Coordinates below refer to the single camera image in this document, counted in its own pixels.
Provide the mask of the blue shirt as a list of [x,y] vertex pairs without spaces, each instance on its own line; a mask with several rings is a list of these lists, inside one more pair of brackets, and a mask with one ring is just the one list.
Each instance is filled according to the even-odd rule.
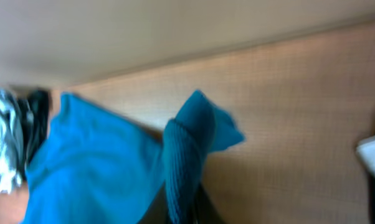
[[232,117],[195,91],[161,139],[64,93],[27,168],[24,223],[221,223],[201,179],[207,156],[241,143]]

